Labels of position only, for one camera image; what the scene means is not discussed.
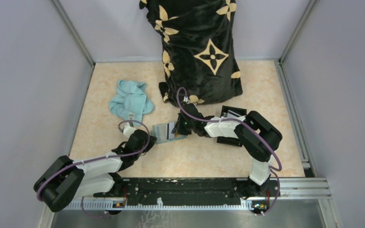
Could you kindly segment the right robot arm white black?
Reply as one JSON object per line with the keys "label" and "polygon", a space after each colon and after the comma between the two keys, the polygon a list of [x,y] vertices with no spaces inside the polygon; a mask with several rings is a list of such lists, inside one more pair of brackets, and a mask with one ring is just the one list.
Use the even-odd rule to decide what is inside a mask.
{"label": "right robot arm white black", "polygon": [[267,181],[272,171],[282,169],[276,150],[283,136],[256,111],[235,117],[203,116],[196,105],[185,104],[178,114],[172,133],[196,133],[199,137],[238,140],[252,157],[249,191],[255,196],[260,196],[267,190]]}

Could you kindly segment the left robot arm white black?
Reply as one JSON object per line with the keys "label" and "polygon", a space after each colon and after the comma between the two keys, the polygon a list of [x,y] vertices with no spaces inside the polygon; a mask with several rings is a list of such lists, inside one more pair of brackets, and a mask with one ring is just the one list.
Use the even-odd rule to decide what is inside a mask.
{"label": "left robot arm white black", "polygon": [[146,131],[135,130],[126,142],[102,156],[84,161],[60,156],[35,182],[33,190],[52,212],[86,196],[127,199],[127,184],[118,172],[131,167],[156,141],[157,137]]}

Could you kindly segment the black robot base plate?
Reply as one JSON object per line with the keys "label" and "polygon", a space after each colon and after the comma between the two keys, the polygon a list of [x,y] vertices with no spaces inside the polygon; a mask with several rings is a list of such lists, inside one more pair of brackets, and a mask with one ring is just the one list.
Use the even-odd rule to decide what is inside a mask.
{"label": "black robot base plate", "polygon": [[94,197],[126,199],[128,206],[238,206],[251,197],[271,202],[279,194],[276,180],[259,186],[249,178],[124,178]]}

